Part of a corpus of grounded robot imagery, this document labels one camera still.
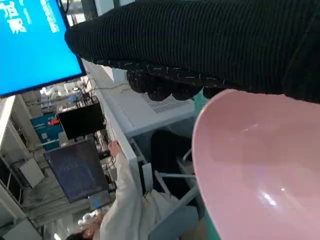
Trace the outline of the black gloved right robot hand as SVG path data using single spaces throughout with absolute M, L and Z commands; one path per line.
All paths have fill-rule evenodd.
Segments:
M 320 101 L 317 0 L 139 0 L 70 27 L 70 50 L 160 102 L 234 89 Z

